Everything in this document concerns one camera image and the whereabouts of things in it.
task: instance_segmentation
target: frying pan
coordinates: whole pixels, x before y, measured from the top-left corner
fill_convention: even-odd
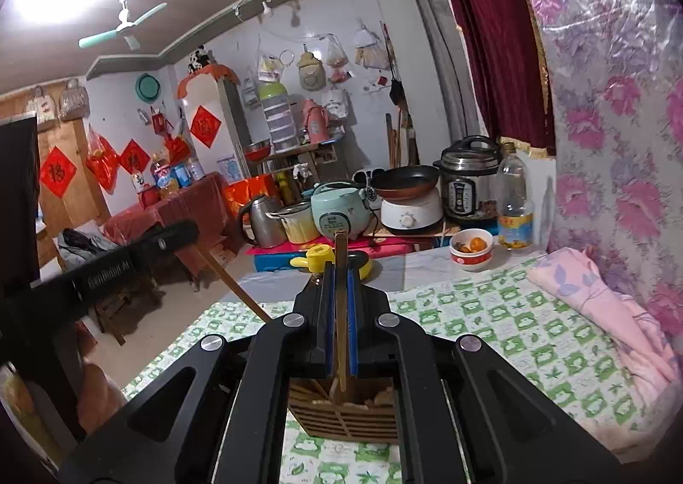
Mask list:
[[[434,187],[438,174],[433,166],[401,166],[375,174],[370,187],[384,199],[412,199],[425,195]]]

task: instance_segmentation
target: pink thermos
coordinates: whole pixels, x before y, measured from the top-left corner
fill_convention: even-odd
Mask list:
[[[327,110],[310,98],[303,103],[303,124],[308,129],[308,136],[312,145],[329,140]]]

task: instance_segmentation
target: rice cooker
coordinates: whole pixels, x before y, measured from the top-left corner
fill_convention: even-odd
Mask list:
[[[311,207],[315,226],[328,239],[334,239],[340,231],[355,239],[370,222],[365,189],[350,181],[318,185],[311,197]]]
[[[448,218],[496,218],[495,180],[502,159],[500,145],[483,135],[470,135],[442,151],[434,166],[441,171],[441,199]]]

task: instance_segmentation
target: stacked food container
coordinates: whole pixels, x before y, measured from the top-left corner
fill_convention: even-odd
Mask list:
[[[271,131],[272,154],[298,147],[298,132],[285,86],[280,82],[262,85],[259,98]]]

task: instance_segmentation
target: red curtain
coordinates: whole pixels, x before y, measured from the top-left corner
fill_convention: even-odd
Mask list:
[[[527,0],[451,2],[491,137],[517,138],[554,153],[551,101],[546,108]]]

